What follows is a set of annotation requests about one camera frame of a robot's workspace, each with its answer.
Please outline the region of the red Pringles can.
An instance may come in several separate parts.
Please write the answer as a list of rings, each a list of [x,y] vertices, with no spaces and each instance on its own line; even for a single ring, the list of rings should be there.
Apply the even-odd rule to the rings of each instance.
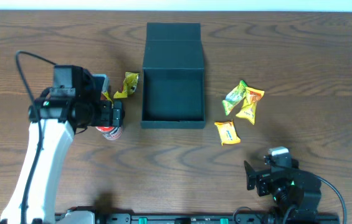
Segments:
[[[97,126],[96,127],[97,130],[99,130],[103,137],[107,140],[113,141],[118,139],[122,133],[123,133],[123,127],[122,126],[118,126],[118,127],[114,127],[114,126],[109,126],[109,127],[104,127],[104,126]]]

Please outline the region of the orange Le-mond biscuit packet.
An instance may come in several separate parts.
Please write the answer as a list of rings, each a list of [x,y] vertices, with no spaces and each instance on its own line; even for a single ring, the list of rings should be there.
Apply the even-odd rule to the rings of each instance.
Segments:
[[[217,127],[222,146],[240,143],[233,121],[215,122],[214,125]]]

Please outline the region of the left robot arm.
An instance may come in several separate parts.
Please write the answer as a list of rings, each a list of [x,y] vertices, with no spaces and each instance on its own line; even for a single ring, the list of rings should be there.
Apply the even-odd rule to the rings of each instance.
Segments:
[[[55,223],[55,200],[78,129],[120,127],[123,105],[105,99],[109,79],[75,65],[55,65],[52,86],[29,107],[29,143],[1,223]]]

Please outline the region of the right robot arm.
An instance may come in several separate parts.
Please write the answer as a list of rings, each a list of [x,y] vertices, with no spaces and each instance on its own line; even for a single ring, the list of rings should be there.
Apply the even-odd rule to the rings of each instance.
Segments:
[[[266,156],[268,169],[258,171],[244,161],[247,190],[272,196],[277,209],[267,223],[320,223],[318,206],[321,180],[300,170],[298,161],[288,156]]]

